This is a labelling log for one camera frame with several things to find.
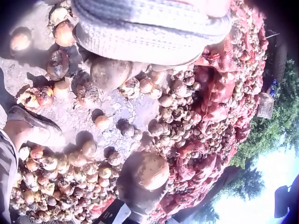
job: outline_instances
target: ground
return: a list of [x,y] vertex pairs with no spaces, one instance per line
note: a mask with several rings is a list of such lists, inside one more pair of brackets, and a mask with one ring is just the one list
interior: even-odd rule
[[[9,38],[5,45],[5,51],[0,53],[0,128],[4,127],[9,108],[16,103],[16,96],[19,96],[29,86],[46,85],[48,81],[44,78],[46,74],[45,65],[53,51],[59,48],[55,44],[53,34],[48,25],[48,15],[52,6],[41,4],[35,7],[28,15],[22,18],[11,30],[18,27],[27,27],[32,31],[33,50],[26,55],[25,59],[12,59],[9,53]],[[69,47],[71,65],[67,76],[74,75],[74,72],[81,67],[89,73],[87,65],[81,65],[82,58],[75,46]],[[118,90],[104,93],[102,105],[95,110],[88,110],[82,107],[73,109],[76,95],[70,92],[69,97],[64,100],[54,100],[53,106],[44,109],[42,116],[51,119],[62,129],[68,145],[67,149],[73,148],[73,144],[81,145],[86,138],[93,136],[98,142],[98,148],[103,151],[107,147],[114,147],[121,152],[123,158],[127,157],[137,144],[131,138],[123,137],[116,128],[119,119],[125,118],[130,123],[147,130],[147,125],[158,112],[157,100],[147,96],[139,96],[137,100],[125,101],[119,95]],[[103,112],[113,124],[105,132],[100,132],[93,124],[92,118]]]

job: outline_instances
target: tree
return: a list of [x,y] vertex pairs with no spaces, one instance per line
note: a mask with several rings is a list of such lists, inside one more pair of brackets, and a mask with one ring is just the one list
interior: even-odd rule
[[[284,78],[280,83],[274,101],[271,119],[255,116],[251,120],[248,139],[238,147],[230,164],[245,167],[247,158],[257,158],[259,154],[277,150],[280,146],[299,150],[299,78],[294,69],[294,61],[287,60]],[[281,136],[285,141],[279,144]]]
[[234,181],[231,181],[224,189],[223,193],[232,197],[240,197],[244,201],[260,196],[265,188],[262,180],[262,173],[253,168],[255,165],[253,159],[247,159],[245,169],[241,170]]
[[198,221],[199,224],[212,222],[215,223],[219,220],[219,214],[215,212],[214,200],[212,199],[209,203],[206,203],[202,208],[197,210],[193,215],[193,220]]

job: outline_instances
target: sky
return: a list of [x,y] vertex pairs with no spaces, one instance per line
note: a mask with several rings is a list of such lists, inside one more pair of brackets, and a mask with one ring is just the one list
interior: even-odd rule
[[234,223],[280,223],[281,219],[274,218],[274,192],[278,187],[293,183],[299,174],[299,158],[295,158],[295,150],[284,149],[260,156],[257,169],[263,172],[265,189],[261,196],[244,202],[239,198],[222,197],[214,208],[220,219],[217,224]]

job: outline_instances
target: metal grate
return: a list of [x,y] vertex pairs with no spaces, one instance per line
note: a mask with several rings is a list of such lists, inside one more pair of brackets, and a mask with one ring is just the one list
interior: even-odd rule
[[261,97],[261,101],[259,104],[257,116],[271,119],[274,106],[274,99],[268,93],[260,93],[259,95]]
[[[28,216],[21,216],[18,221],[19,224],[36,224],[31,218]],[[42,222],[42,224],[80,224],[80,222],[76,219],[72,219],[71,221],[61,222],[59,220],[50,220],[48,222]]]

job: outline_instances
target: gray knit cap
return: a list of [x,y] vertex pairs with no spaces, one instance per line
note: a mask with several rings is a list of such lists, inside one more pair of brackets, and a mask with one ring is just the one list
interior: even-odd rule
[[222,41],[230,15],[208,18],[200,8],[170,0],[72,0],[74,31],[85,49],[111,59],[176,66],[195,61]]

